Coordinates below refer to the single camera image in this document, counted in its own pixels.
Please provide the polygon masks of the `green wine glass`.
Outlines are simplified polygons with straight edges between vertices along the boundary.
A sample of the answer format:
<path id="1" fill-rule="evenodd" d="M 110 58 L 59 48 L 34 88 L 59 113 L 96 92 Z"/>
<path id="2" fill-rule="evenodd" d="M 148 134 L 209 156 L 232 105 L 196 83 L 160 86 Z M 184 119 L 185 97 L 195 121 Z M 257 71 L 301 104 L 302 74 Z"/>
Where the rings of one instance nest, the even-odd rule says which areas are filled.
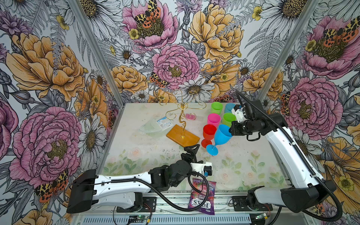
<path id="1" fill-rule="evenodd" d="M 211 113 L 215 113 L 215 114 L 221 115 L 222 110 L 223 110 L 223 104 L 222 104 L 222 103 L 220 103 L 220 102 L 213 102 L 213 103 L 211 104 Z"/>
<path id="2" fill-rule="evenodd" d="M 228 127 L 231 127 L 232 122 L 234 122 L 234 121 L 237 121 L 235 115 L 233 115 L 230 112 L 224 113 L 224 115 L 222 117 L 222 124 L 224 124 L 224 125 L 226 125 Z"/>

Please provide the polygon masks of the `blue wine glass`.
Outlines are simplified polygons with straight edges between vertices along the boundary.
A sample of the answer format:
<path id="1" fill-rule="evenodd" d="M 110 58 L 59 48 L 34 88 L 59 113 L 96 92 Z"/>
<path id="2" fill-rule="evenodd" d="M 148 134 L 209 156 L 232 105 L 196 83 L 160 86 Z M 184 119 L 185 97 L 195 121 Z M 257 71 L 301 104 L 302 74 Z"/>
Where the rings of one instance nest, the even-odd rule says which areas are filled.
<path id="1" fill-rule="evenodd" d="M 236 106 L 234 103 L 227 103 L 224 108 L 224 113 L 232 113 L 233 108 Z"/>
<path id="2" fill-rule="evenodd" d="M 206 150 L 210 155 L 212 156 L 218 155 L 217 146 L 227 143 L 232 138 L 232 134 L 229 132 L 229 130 L 230 130 L 229 126 L 223 124 L 219 125 L 214 136 L 215 143 L 209 144 L 206 147 Z"/>

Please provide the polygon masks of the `red wine glass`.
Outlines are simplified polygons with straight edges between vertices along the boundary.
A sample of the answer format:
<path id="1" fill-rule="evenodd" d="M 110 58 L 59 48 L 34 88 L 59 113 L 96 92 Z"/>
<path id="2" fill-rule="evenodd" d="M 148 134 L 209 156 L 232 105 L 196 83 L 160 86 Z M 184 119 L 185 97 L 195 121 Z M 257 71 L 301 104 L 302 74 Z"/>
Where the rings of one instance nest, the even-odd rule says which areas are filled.
<path id="1" fill-rule="evenodd" d="M 212 124 L 207 124 L 203 128 L 203 137 L 204 139 L 201 142 L 201 146 L 206 148 L 208 145 L 212 144 L 212 140 L 215 137 L 217 128 Z"/>

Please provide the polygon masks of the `pink wine glass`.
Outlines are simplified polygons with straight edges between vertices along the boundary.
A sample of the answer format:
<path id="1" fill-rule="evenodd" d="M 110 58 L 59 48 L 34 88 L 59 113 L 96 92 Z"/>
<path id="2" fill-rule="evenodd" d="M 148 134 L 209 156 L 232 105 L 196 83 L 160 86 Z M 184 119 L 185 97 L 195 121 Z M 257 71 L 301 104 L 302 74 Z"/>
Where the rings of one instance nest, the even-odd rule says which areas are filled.
<path id="1" fill-rule="evenodd" d="M 219 114 L 211 113 L 207 117 L 207 124 L 218 127 L 221 122 L 221 117 Z"/>

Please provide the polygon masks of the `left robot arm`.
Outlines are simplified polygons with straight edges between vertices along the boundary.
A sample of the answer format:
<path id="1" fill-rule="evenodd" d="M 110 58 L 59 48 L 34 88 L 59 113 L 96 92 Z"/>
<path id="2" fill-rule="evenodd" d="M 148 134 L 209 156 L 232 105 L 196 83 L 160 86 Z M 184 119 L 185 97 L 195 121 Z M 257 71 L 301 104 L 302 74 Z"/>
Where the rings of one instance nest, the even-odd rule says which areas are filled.
<path id="1" fill-rule="evenodd" d="M 112 176 L 97 174 L 95 169 L 88 170 L 72 183 L 67 213 L 82 213 L 95 206 L 115 206 L 134 212 L 142 206 L 146 193 L 155 193 L 171 207 L 187 212 L 188 208 L 175 205 L 163 193 L 192 175 L 211 175 L 212 163 L 197 160 L 199 147 L 198 144 L 185 147 L 181 160 L 143 173 Z"/>

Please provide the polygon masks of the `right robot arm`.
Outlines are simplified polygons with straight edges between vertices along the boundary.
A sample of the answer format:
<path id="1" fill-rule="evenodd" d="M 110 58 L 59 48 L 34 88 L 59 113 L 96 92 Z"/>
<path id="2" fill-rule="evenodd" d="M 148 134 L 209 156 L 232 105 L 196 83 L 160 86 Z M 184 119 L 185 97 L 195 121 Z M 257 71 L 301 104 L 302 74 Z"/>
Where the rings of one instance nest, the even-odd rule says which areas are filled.
<path id="1" fill-rule="evenodd" d="M 259 100 L 249 100 L 240 91 L 236 91 L 235 95 L 239 104 L 232 109 L 236 120 L 232 122 L 229 132 L 233 137 L 249 137 L 254 133 L 257 133 L 259 138 L 265 137 L 282 172 L 287 176 L 289 186 L 283 189 L 254 187 L 248 190 L 247 197 L 243 199 L 246 206 L 255 210 L 261 205 L 273 204 L 294 213 L 303 212 L 321 221 L 340 220 L 343 209 L 334 194 L 337 189 L 335 183 L 326 180 L 309 162 L 293 137 L 285 118 L 277 112 L 268 114 Z M 335 203 L 335 215 L 322 217 L 308 211 L 328 197 Z"/>

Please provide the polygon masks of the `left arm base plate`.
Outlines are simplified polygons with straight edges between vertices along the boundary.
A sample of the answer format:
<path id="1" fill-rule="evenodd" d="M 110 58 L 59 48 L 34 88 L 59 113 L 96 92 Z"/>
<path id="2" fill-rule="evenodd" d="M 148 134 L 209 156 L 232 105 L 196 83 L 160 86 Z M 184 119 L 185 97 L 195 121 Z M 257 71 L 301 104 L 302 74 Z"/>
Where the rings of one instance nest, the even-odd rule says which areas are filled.
<path id="1" fill-rule="evenodd" d="M 155 212 L 157 206 L 156 197 L 143 197 L 142 200 L 136 200 L 135 205 L 129 209 L 121 207 L 116 208 L 117 213 L 128 213 L 128 212 Z"/>

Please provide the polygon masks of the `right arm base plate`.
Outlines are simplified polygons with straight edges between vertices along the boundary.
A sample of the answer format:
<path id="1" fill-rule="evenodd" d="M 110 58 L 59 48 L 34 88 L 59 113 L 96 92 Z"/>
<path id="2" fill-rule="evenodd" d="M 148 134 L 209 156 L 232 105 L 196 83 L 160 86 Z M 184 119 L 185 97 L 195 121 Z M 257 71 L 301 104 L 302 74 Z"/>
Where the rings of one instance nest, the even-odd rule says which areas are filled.
<path id="1" fill-rule="evenodd" d="M 231 197 L 228 206 L 233 207 L 235 212 L 273 211 L 271 204 L 251 203 L 246 196 Z"/>

